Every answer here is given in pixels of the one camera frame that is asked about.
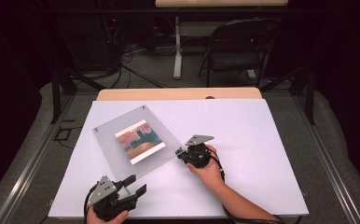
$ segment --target hand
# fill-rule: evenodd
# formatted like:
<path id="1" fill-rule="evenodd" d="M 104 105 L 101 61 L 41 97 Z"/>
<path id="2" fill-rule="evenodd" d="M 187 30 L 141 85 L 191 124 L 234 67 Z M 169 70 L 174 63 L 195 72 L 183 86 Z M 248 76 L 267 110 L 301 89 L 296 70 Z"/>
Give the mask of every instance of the hand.
<path id="1" fill-rule="evenodd" d="M 207 147 L 212 151 L 211 155 L 217 159 L 217 150 L 209 145 L 207 145 Z M 213 159 L 210 159 L 209 163 L 200 169 L 196 168 L 191 163 L 187 163 L 187 167 L 193 174 L 197 175 L 202 183 L 209 189 L 216 188 L 224 184 L 224 181 L 221 177 L 220 167 Z"/>
<path id="2" fill-rule="evenodd" d="M 87 224 L 99 224 L 99 223 L 121 224 L 127 218 L 128 214 L 129 212 L 125 210 L 121 212 L 118 216 L 116 216 L 114 219 L 105 222 L 96 216 L 96 213 L 93 211 L 93 206 L 90 206 L 88 208 Z"/>

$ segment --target chair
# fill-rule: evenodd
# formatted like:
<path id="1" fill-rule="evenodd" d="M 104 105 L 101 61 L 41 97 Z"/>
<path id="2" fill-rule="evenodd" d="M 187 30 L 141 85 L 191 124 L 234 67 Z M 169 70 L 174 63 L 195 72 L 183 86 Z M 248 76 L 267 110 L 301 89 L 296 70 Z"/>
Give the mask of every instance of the chair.
<path id="1" fill-rule="evenodd" d="M 229 21 L 212 33 L 198 77 L 207 61 L 206 87 L 210 73 L 258 70 L 256 86 L 263 77 L 270 46 L 279 29 L 275 19 Z"/>

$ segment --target desk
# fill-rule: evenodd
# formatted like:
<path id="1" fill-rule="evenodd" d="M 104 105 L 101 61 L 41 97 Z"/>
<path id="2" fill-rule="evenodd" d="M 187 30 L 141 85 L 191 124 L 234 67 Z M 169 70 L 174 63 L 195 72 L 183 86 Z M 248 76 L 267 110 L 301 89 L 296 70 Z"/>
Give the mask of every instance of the desk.
<path id="1" fill-rule="evenodd" d="M 287 2 L 288 0 L 157 0 L 156 7 L 284 7 L 287 5 Z M 219 24 L 216 22 L 207 22 L 203 26 L 197 24 L 199 28 L 196 29 L 198 32 L 194 33 L 194 36 L 210 36 Z M 176 56 L 173 72 L 174 79 L 181 77 L 182 54 L 180 36 L 190 35 L 192 32 L 195 32 L 195 25 L 188 23 L 187 26 L 190 26 L 190 32 L 185 29 L 181 30 L 179 17 L 175 18 Z"/>
<path id="2" fill-rule="evenodd" d="M 201 100 L 206 96 L 216 99 Z M 147 105 L 181 143 L 195 133 L 215 136 L 209 144 L 218 150 L 226 182 L 252 202 L 276 215 L 309 213 L 258 89 L 104 90 L 97 99 L 49 217 L 83 216 L 82 206 L 90 187 L 102 175 L 112 177 L 92 129 L 141 104 Z M 138 179 L 129 190 L 134 192 L 143 184 L 147 184 L 147 193 L 130 212 L 130 218 L 225 217 L 221 203 L 175 156 Z"/>

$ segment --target photograph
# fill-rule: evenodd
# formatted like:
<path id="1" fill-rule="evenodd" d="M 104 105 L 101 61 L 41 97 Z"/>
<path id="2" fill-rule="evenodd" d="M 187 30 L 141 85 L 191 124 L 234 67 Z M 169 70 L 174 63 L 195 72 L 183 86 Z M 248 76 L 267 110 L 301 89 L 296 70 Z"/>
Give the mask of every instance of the photograph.
<path id="1" fill-rule="evenodd" d="M 115 136 L 132 165 L 166 146 L 144 119 Z"/>

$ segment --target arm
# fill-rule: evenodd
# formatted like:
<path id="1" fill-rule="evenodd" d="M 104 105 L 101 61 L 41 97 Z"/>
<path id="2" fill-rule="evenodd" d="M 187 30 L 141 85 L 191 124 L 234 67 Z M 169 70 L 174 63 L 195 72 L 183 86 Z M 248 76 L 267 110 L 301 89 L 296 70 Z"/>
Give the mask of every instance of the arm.
<path id="1" fill-rule="evenodd" d="M 96 213 L 93 211 L 93 206 L 90 206 L 88 208 L 88 214 L 87 214 L 87 224 L 101 224 L 101 223 L 107 223 L 107 224 L 121 224 L 128 216 L 129 212 L 127 210 L 121 212 L 118 216 L 116 216 L 114 219 L 105 222 L 101 219 L 99 219 L 96 216 Z"/>
<path id="2" fill-rule="evenodd" d="M 215 156 L 216 150 L 212 146 L 207 146 Z M 276 217 L 257 206 L 256 204 L 245 199 L 242 195 L 230 188 L 221 178 L 220 169 L 214 160 L 202 169 L 194 167 L 188 163 L 189 170 L 197 175 L 201 182 L 221 201 L 226 209 L 235 217 L 250 219 L 277 220 Z"/>

